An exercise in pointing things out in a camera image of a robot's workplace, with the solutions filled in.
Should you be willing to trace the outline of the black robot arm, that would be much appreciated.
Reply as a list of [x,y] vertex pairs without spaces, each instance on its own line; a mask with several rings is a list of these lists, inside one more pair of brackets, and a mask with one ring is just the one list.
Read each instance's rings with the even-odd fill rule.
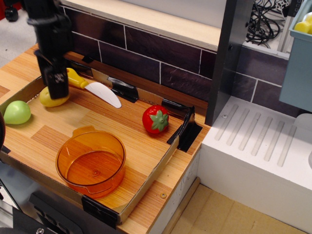
[[67,63],[64,55],[74,48],[72,24],[61,12],[58,0],[25,0],[24,5],[34,27],[38,50],[35,51],[43,83],[51,99],[69,95]]

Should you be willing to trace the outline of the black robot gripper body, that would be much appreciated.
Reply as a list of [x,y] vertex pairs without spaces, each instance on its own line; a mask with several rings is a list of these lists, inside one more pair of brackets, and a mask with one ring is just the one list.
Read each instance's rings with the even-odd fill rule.
[[29,14],[27,23],[35,29],[39,46],[35,55],[39,61],[61,61],[73,49],[72,24],[67,15]]

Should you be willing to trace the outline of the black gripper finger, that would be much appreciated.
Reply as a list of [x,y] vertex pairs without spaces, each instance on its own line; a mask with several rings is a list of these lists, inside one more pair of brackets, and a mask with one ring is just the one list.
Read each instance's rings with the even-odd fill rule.
[[45,58],[45,56],[42,55],[42,53],[40,52],[40,50],[36,50],[34,52],[35,56],[37,57],[37,61],[38,61],[38,65],[39,65],[39,69],[41,72],[41,76],[43,79],[43,83],[48,86],[49,84],[49,79],[48,79],[48,75],[49,75],[49,71],[50,71],[50,65],[48,60]]
[[66,62],[63,58],[46,60],[44,75],[51,99],[65,98],[69,95]]

